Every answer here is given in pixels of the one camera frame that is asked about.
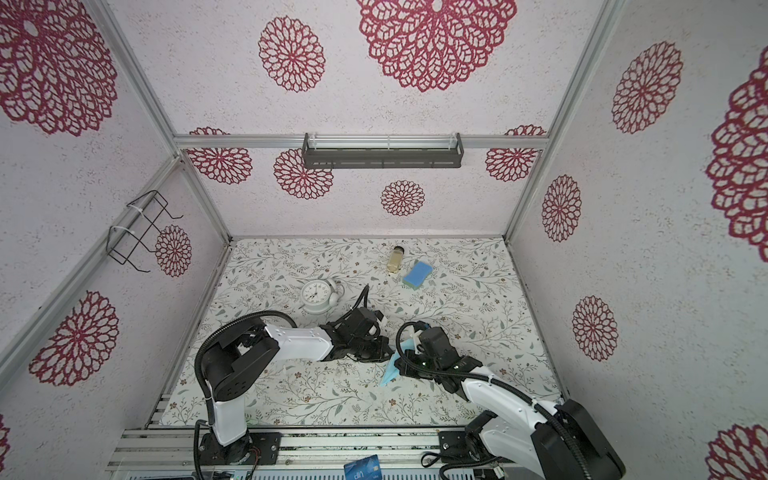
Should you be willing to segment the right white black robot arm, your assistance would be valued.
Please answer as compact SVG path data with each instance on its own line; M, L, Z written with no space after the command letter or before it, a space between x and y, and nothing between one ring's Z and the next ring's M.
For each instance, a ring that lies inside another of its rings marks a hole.
M482 409L464 429L463 456L451 467L511 462L543 479L621 479L626 466L590 413L569 399L541 400L460 355L441 327L404 323L395 336L402 376L428 380Z

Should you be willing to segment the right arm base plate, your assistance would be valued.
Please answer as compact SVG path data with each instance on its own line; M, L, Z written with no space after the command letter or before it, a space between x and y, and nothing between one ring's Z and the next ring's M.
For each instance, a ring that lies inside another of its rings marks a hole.
M514 461L494 454L478 433L467 433L464 430L441 430L438 432L440 454L448 463L478 463L497 458L502 463Z

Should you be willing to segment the light blue paper sheet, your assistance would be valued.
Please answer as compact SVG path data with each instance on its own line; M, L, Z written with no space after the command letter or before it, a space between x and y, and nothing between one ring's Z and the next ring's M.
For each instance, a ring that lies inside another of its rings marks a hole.
M403 352L407 350L414 350L415 349L414 340L407 339L400 344L400 347ZM389 363L384 371L381 382L379 384L380 387L386 386L387 384L391 383L392 381L394 381L396 378L400 376L399 369L396 366L396 361L399 358L400 358L400 354L397 352L395 352L390 358Z

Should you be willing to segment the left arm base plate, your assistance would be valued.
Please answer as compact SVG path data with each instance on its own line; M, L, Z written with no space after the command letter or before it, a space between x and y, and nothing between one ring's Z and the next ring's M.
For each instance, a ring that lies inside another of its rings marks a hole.
M282 435L278 432L247 433L228 446L206 432L193 449L193 461L199 466L275 465Z

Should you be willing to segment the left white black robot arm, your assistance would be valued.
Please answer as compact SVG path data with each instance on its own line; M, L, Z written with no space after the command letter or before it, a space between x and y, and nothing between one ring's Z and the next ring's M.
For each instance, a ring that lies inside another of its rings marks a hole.
M218 328L203 341L193 362L216 442L228 447L246 437L244 395L274 362L389 361L394 350L382 334L382 319L378 311L359 307L329 323L299 328L290 316L265 310Z

